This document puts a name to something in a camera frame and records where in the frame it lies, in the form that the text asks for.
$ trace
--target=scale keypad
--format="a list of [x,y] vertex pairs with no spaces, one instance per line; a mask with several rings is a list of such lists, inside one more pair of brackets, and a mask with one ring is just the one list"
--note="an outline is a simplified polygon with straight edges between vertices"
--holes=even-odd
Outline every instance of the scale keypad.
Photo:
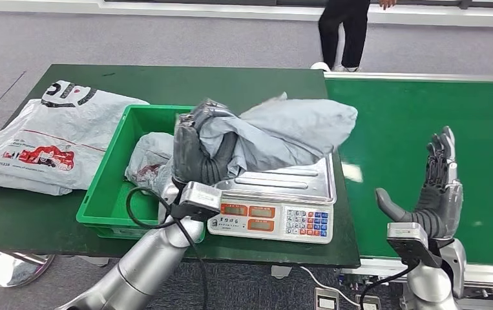
[[326,237],[328,235],[328,213],[287,210],[286,234]]

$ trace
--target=robotic arm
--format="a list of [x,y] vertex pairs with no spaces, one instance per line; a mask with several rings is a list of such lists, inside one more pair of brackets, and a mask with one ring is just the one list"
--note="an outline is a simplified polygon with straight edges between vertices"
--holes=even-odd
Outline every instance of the robotic arm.
[[465,249],[454,239],[463,204],[457,178],[454,134],[445,127],[433,135],[425,182],[413,212],[396,205],[384,189],[376,189],[379,208],[395,223],[387,227],[387,241],[411,270],[407,309],[459,310],[463,295]]
[[[191,240],[199,239],[204,222],[220,212],[222,192],[209,185],[227,178],[227,164],[237,136],[234,132],[226,134],[216,156],[210,157],[200,143],[197,129],[208,117],[227,113],[230,112],[217,103],[205,101],[190,114],[180,115],[174,132],[173,158],[166,166],[172,169],[171,178],[157,186],[164,188],[159,218],[176,224],[148,231],[96,285],[56,310],[145,309],[176,269]],[[162,208],[170,203],[172,207]]]

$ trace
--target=person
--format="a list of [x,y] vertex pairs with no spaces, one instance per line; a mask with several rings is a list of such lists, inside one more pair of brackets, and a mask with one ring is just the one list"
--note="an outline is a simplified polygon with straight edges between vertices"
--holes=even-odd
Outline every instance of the person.
[[[396,5],[397,0],[379,0],[379,6],[386,10]],[[330,71],[335,66],[339,25],[345,29],[345,47],[341,66],[334,68],[342,72],[356,72],[362,58],[368,8],[370,0],[328,0],[319,19],[320,47],[323,63],[315,63],[311,68]]]

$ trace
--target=person's hand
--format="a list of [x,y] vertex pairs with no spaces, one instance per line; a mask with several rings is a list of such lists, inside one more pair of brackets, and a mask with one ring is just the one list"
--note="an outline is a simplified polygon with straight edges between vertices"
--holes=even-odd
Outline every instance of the person's hand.
[[396,205],[384,189],[376,189],[378,207],[395,222],[417,222],[429,238],[454,237],[463,204],[463,185],[457,178],[456,141],[449,127],[434,134],[427,145],[425,182],[414,212]]
[[209,99],[190,114],[180,115],[174,130],[173,171],[176,181],[213,185],[228,178],[227,165],[233,157],[237,135],[234,132],[224,134],[218,152],[210,157],[201,144],[198,131],[209,118],[232,115],[226,106]]
[[379,0],[379,7],[383,8],[383,10],[387,10],[387,8],[390,8],[392,6],[395,6],[397,4],[397,0]]

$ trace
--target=black pants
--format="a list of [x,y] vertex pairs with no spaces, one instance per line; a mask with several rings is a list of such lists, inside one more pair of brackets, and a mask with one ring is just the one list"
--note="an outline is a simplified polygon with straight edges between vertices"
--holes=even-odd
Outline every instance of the black pants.
[[324,62],[333,68],[337,53],[339,24],[345,28],[345,47],[341,65],[358,67],[366,40],[370,0],[328,0],[319,19],[320,45]]

